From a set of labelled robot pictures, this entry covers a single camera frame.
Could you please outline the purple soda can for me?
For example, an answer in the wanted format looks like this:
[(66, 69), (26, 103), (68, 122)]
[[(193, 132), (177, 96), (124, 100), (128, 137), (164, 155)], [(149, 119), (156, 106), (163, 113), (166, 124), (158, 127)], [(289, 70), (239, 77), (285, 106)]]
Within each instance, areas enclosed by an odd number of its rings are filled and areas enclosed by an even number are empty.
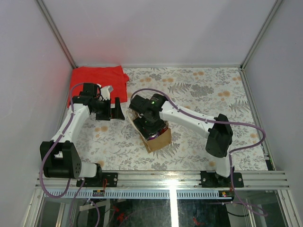
[(159, 136), (160, 136), (161, 134), (163, 134), (166, 130), (167, 130), (167, 128), (164, 128), (164, 129), (158, 131), (157, 133), (151, 135), (151, 136), (148, 138), (148, 140), (153, 140), (153, 139), (159, 137)]

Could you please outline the watermelon canvas tote bag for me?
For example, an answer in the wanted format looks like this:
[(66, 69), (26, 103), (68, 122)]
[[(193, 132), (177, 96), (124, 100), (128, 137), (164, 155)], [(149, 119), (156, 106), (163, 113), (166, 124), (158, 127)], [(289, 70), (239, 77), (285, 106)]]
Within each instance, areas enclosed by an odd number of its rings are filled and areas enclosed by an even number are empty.
[(160, 149), (164, 148), (165, 146), (167, 146), (171, 143), (172, 135), (171, 135), (171, 129), (169, 127), (168, 122), (165, 122), (165, 127), (164, 128), (167, 128), (167, 130), (163, 134), (161, 134), (159, 137), (157, 137), (153, 140), (146, 140), (141, 135), (141, 133), (139, 132), (139, 130), (136, 128), (136, 126), (133, 123), (133, 120), (136, 119), (139, 115), (135, 111), (128, 108), (127, 111), (126, 111), (126, 116), (128, 118), (128, 121), (132, 125), (132, 127), (139, 134), (139, 137), (140, 137), (141, 141), (143, 142), (143, 144), (144, 144), (144, 146), (147, 150), (147, 153), (152, 153), (152, 152), (155, 152), (157, 150), (160, 150)]

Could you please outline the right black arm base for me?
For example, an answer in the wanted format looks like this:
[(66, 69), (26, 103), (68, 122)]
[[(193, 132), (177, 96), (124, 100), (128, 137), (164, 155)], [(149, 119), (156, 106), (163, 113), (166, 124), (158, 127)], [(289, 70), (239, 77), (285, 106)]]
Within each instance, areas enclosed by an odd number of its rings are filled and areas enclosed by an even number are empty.
[(240, 172), (233, 172), (228, 177), (218, 175), (212, 171), (201, 171), (200, 172), (201, 183), (203, 188), (231, 188), (232, 182), (235, 188), (243, 188), (244, 182)]

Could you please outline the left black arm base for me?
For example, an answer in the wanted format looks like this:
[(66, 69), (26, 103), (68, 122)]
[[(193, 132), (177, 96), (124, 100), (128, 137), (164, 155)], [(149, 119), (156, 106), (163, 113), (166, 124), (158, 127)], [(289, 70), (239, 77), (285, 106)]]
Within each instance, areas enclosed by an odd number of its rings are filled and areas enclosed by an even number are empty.
[(95, 187), (95, 188), (114, 188), (117, 187), (118, 173), (107, 172), (102, 173), (101, 176), (93, 178), (85, 178), (83, 187)]

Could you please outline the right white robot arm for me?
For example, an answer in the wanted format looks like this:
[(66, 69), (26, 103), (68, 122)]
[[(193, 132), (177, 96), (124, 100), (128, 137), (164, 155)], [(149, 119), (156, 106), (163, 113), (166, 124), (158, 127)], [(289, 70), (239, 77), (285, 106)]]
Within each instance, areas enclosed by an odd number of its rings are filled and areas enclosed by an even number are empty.
[(160, 94), (154, 94), (150, 99), (135, 95), (129, 108), (138, 115), (133, 123), (145, 139), (159, 136), (168, 126), (168, 122), (191, 129), (207, 139), (205, 150), (216, 161), (216, 182), (223, 187), (232, 182), (228, 151), (232, 144), (233, 131), (225, 115), (213, 117), (194, 111), (185, 113), (181, 111), (181, 106)]

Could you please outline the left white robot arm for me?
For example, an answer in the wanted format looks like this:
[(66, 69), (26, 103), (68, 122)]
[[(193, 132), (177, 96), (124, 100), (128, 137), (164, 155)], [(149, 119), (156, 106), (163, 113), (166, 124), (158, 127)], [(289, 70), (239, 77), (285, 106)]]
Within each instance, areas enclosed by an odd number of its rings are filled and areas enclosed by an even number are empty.
[(104, 176), (99, 164), (82, 162), (76, 142), (85, 121), (94, 114), (97, 121), (124, 120), (120, 99), (111, 107), (112, 86), (80, 83), (78, 95), (70, 94), (70, 105), (65, 120), (50, 141), (40, 145), (42, 164), (40, 176), (48, 178), (87, 178), (92, 186), (100, 186)]

